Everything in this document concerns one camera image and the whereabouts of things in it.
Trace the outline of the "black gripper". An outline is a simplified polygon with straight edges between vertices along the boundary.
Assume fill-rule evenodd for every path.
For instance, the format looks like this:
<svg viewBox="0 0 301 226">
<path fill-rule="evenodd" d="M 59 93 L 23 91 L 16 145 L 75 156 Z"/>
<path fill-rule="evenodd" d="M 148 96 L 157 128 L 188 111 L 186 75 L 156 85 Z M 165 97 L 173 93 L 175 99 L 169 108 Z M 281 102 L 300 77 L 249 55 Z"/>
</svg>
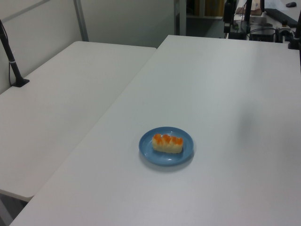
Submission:
<svg viewBox="0 0 301 226">
<path fill-rule="evenodd" d="M 228 33 L 231 31 L 235 10 L 236 10 L 236 0 L 226 0 L 224 4 L 224 13 L 223 13 L 224 33 Z"/>
</svg>

